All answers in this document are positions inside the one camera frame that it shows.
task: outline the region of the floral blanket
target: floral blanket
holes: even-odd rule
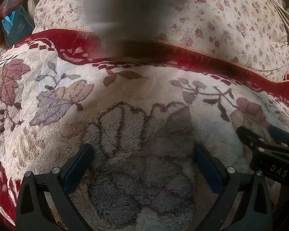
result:
[[[51,29],[2,56],[0,211],[12,223],[24,173],[49,172],[90,143],[95,160],[70,197],[94,230],[188,230],[217,197],[193,163],[195,141],[225,166],[251,172],[237,127],[269,141],[269,124],[289,132],[289,81],[152,45],[162,61],[93,60],[102,49],[96,35]],[[276,203],[279,185],[267,182]]]

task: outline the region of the gold trim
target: gold trim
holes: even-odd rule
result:
[[[85,31],[85,32],[89,32],[89,33],[95,33],[93,30],[79,29],[79,28],[57,28],[57,29],[76,30],[76,31]]]
[[[8,214],[4,211],[4,209],[1,206],[0,206],[0,212],[2,213],[4,218],[6,218],[13,226],[15,226],[14,221],[11,219],[10,216],[8,216]]]

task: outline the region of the plastic bag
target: plastic bag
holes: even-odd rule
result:
[[[2,17],[11,15],[13,11],[16,11],[22,5],[22,0],[4,0],[2,3]]]
[[[6,44],[11,47],[26,36],[31,35],[35,25],[27,11],[21,6],[10,16],[4,17],[2,27]]]

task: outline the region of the flower pattern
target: flower pattern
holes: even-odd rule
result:
[[[164,218],[170,213],[186,215],[193,209],[194,185],[183,171],[191,161],[193,148],[189,109],[171,103],[154,105],[151,111],[147,116],[141,108],[119,103],[85,131],[83,142],[100,147],[91,171],[90,200],[116,228],[139,225],[137,217],[146,208]]]
[[[289,42],[270,0],[169,0],[156,39],[182,44],[251,68],[271,80],[289,73]],[[91,29],[78,0],[41,0],[34,33]]]

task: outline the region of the black clamp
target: black clamp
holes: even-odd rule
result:
[[[218,193],[215,204],[194,231],[218,231],[238,192],[244,191],[231,225],[223,231],[272,231],[272,207],[267,182],[261,171],[238,173],[226,168],[202,144],[194,147],[195,162],[211,190]]]
[[[244,126],[237,129],[237,135],[252,150],[252,170],[261,170],[266,177],[289,185],[289,133],[273,125],[268,131],[276,142],[288,146],[269,143]]]
[[[23,177],[16,206],[16,231],[59,231],[44,192],[50,192],[53,202],[68,230],[92,231],[75,208],[68,194],[73,193],[94,157],[94,149],[84,144],[62,168],[48,174],[34,175],[27,171]]]

